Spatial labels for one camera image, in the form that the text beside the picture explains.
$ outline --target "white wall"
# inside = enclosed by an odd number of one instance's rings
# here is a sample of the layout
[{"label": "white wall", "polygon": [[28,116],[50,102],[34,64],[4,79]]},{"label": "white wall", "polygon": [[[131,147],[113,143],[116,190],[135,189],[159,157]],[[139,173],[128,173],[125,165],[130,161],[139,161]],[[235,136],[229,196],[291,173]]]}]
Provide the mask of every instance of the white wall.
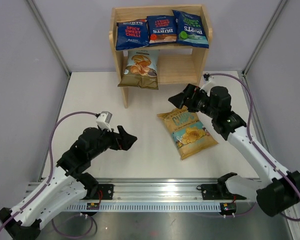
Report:
[{"label": "white wall", "polygon": [[109,45],[111,9],[123,6],[205,4],[213,41],[208,70],[242,70],[279,0],[35,0],[73,72],[114,71]]},{"label": "white wall", "polygon": [[66,83],[26,3],[0,0],[0,209],[39,178]]},{"label": "white wall", "polygon": [[300,172],[300,0],[288,2],[247,77],[271,152]]}]

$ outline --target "metal floor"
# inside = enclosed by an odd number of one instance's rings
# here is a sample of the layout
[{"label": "metal floor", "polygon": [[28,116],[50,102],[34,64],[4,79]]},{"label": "metal floor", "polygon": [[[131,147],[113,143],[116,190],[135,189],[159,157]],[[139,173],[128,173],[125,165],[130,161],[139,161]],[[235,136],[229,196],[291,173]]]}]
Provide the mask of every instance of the metal floor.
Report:
[{"label": "metal floor", "polygon": [[[249,209],[238,203],[240,212]],[[54,220],[59,225],[74,212],[63,212]],[[87,240],[292,240],[287,221],[281,216],[269,217],[257,206],[251,213],[236,218],[216,218],[217,213],[98,212],[94,215],[98,229],[82,239]],[[69,235],[83,234],[90,226],[83,217],[70,220],[59,230]],[[38,240],[68,238],[51,231],[49,223]]]}]

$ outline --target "white table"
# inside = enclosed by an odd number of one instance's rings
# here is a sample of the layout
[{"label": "white table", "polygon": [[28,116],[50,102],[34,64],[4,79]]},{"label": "white table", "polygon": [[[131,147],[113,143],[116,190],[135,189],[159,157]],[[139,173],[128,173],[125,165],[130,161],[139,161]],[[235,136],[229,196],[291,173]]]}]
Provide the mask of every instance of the white table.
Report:
[{"label": "white table", "polygon": [[[238,76],[235,71],[223,73]],[[246,121],[248,107],[241,85],[229,77],[215,76],[214,80],[218,85],[228,88],[232,96],[232,109]],[[138,140],[129,151],[109,149],[95,158],[87,170],[94,177],[219,178],[229,172],[235,172],[245,178],[258,178],[243,156],[214,131],[211,119],[202,113],[198,113],[200,120],[219,144],[180,160],[171,135],[157,114],[170,112],[174,108],[168,102],[168,98],[181,92],[185,85],[160,85],[159,90],[131,87],[129,107],[125,109],[117,81],[115,72],[72,73],[59,116],[62,118],[76,111],[94,113],[109,111],[113,114],[112,128],[117,129],[117,125],[122,125],[129,134],[137,136]],[[96,118],[86,114],[75,115],[65,120],[57,128],[53,138],[54,163],[70,148],[85,128],[96,126]],[[43,177],[49,174],[49,160],[48,157]]]}]

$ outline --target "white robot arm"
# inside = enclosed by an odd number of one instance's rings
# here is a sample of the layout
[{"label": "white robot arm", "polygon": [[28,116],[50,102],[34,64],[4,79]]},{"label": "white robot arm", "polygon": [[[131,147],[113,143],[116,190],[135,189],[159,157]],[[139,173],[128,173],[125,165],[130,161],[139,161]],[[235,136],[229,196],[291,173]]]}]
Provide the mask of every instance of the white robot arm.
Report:
[{"label": "white robot arm", "polygon": [[214,130],[245,157],[261,180],[249,180],[231,172],[218,179],[222,184],[221,191],[257,201],[271,217],[300,202],[300,173],[289,172],[250,135],[245,121],[231,109],[227,88],[215,86],[208,95],[198,86],[188,84],[181,93],[168,100],[179,109],[186,106],[189,112],[201,112],[211,117]]},{"label": "white robot arm", "polygon": [[34,240],[55,216],[72,203],[91,199],[98,191],[97,180],[83,173],[91,160],[106,151],[129,150],[137,137],[122,126],[111,129],[112,114],[103,111],[95,115],[98,128],[89,127],[66,151],[46,178],[29,196],[12,208],[0,210],[0,221],[14,240]]}]

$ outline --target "potato chip bag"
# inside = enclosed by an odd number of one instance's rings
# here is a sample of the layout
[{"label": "potato chip bag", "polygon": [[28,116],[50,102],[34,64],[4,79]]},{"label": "potato chip bag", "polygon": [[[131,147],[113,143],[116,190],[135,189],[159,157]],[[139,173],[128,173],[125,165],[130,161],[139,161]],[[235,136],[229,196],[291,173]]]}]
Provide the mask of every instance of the potato chip bag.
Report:
[{"label": "potato chip bag", "polygon": [[158,15],[146,17],[149,28],[149,45],[175,43],[177,23],[174,16]]},{"label": "potato chip bag", "polygon": [[159,50],[129,50],[126,67],[118,87],[158,89]]},{"label": "potato chip bag", "polygon": [[172,10],[177,20],[177,39],[179,44],[198,48],[209,48],[201,17],[184,11]]},{"label": "potato chip bag", "polygon": [[117,51],[146,47],[149,35],[146,19],[117,22],[118,32],[115,49]]},{"label": "potato chip bag", "polygon": [[218,144],[199,120],[198,115],[195,112],[188,112],[185,106],[157,116],[162,119],[172,135],[182,160]]}]

